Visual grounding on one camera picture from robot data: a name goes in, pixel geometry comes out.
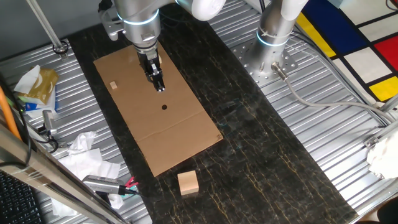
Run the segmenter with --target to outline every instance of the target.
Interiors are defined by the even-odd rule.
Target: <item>white cloth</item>
[[[34,83],[39,77],[40,66],[36,65],[33,69],[27,72],[22,78],[19,80],[17,85],[14,88],[14,91],[28,94],[32,89]]]
[[[377,143],[368,152],[366,161],[371,165],[369,170],[376,175],[382,175],[385,179],[398,177],[398,132]]]
[[[87,175],[97,175],[100,177],[117,178],[119,174],[120,164],[113,164],[102,161],[100,149],[91,149],[94,141],[95,132],[81,133],[69,147],[69,156],[59,161],[80,180]],[[78,215],[78,212],[68,206],[51,198],[53,214],[59,216]],[[123,205],[120,195],[109,195],[111,206],[119,209]]]

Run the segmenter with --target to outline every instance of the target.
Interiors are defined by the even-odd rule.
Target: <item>wooden cube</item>
[[[114,89],[116,89],[118,86],[116,85],[116,82],[111,82],[110,83],[110,85],[111,85],[111,87],[112,87],[112,90],[114,90]]]
[[[187,195],[199,191],[197,173],[193,170],[177,175],[180,184],[181,195]]]

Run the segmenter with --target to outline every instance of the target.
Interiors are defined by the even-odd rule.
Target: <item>keyboard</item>
[[[3,171],[0,171],[0,220],[2,224],[44,224],[35,192]]]

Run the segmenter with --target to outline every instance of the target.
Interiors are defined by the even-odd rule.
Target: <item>cardboard sheet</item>
[[[158,51],[166,88],[162,93],[147,81],[133,46],[94,62],[154,176],[222,140],[160,44]]]

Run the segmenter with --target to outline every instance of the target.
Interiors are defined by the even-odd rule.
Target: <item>blue led ring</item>
[[[257,31],[257,38],[258,38],[258,39],[260,40],[260,42],[262,42],[263,44],[268,45],[268,46],[271,46],[271,47],[282,46],[282,45],[286,44],[287,41],[288,41],[288,39],[287,39],[284,43],[281,43],[281,44],[270,44],[270,43],[267,43],[267,42],[263,41],[263,40],[260,38],[259,31]]]
[[[155,13],[155,15],[152,16],[152,17],[151,17],[150,19],[148,19],[148,20],[145,20],[145,21],[142,21],[142,22],[130,22],[130,21],[123,21],[123,22],[125,22],[125,23],[127,23],[127,24],[130,24],[130,25],[144,25],[144,24],[148,24],[148,23],[152,22],[152,21],[157,17],[157,15],[159,15],[159,10],[157,10],[156,13]]]

